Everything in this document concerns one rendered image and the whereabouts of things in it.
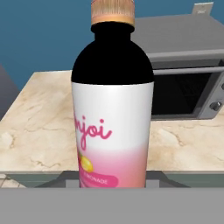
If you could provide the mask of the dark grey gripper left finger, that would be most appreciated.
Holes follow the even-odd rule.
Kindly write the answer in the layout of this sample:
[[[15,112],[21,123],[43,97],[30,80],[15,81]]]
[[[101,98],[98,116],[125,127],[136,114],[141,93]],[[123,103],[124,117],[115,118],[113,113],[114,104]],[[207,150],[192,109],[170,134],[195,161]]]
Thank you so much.
[[[37,188],[66,188],[71,182],[73,187],[80,187],[78,171],[63,171],[61,173],[47,173],[39,182]]]

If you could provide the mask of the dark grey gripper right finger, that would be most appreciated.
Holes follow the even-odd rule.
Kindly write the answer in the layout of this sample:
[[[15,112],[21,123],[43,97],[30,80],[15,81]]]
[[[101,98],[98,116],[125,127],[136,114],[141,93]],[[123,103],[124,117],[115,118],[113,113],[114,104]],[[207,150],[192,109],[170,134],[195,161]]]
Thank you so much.
[[[177,175],[173,173],[165,173],[162,171],[147,171],[146,188],[189,188],[189,185],[185,185],[179,179]]]

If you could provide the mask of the black bottled drink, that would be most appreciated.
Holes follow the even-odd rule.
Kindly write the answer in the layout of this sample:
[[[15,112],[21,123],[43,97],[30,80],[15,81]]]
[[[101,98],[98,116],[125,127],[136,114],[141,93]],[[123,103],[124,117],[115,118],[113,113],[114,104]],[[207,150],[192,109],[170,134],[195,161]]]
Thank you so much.
[[[135,0],[91,0],[94,41],[71,76],[82,187],[142,188],[154,87],[146,53],[130,36]]]

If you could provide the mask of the grey microwave knob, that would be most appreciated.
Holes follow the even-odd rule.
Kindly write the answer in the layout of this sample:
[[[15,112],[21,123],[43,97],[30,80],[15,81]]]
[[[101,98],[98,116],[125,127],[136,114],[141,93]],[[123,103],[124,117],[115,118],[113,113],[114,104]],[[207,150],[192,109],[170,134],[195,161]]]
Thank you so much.
[[[222,107],[222,103],[220,101],[214,101],[210,105],[210,109],[213,111],[219,111]]]

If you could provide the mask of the dark grey tall appliance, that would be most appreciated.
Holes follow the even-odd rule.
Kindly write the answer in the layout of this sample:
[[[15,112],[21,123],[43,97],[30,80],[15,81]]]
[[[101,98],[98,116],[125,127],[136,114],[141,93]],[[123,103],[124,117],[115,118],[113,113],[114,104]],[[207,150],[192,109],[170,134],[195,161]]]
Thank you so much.
[[[19,90],[11,77],[0,65],[0,121],[10,108],[11,104],[18,97]]]

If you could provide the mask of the grey microwave oven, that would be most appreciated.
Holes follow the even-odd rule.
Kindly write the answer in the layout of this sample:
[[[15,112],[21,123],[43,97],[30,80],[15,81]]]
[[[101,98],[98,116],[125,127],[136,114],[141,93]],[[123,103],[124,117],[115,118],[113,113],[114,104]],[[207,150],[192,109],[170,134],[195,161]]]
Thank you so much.
[[[224,67],[224,24],[210,16],[139,17],[131,40],[153,70]],[[224,107],[224,72],[154,77],[154,121],[213,119]],[[219,111],[212,102],[222,103]]]

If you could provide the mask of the white wall socket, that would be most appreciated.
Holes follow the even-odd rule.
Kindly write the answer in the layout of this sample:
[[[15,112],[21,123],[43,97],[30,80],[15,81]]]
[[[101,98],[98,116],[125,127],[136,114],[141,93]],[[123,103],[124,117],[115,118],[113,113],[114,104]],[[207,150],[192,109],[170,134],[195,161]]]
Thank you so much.
[[[196,3],[192,8],[192,14],[207,14],[209,15],[214,6],[213,2]]]

